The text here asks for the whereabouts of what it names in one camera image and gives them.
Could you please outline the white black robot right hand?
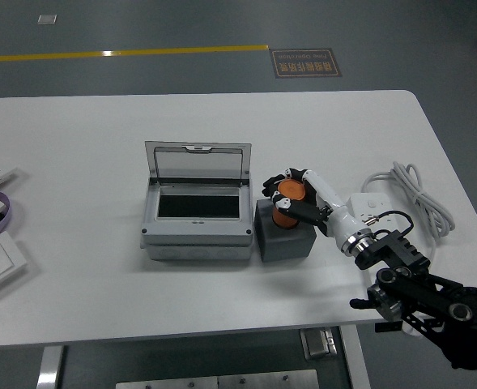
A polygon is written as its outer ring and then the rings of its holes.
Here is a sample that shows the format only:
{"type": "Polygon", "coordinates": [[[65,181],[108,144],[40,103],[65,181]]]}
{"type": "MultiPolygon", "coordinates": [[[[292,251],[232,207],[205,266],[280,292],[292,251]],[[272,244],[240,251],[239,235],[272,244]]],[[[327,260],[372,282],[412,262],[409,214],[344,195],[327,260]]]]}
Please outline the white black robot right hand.
{"type": "Polygon", "coordinates": [[[314,225],[327,237],[332,237],[346,256],[356,256],[362,245],[374,241],[372,230],[353,217],[336,191],[310,169],[288,168],[263,182],[262,193],[281,214],[314,225]],[[281,182],[292,179],[304,185],[302,200],[290,199],[282,193],[281,182]]]}

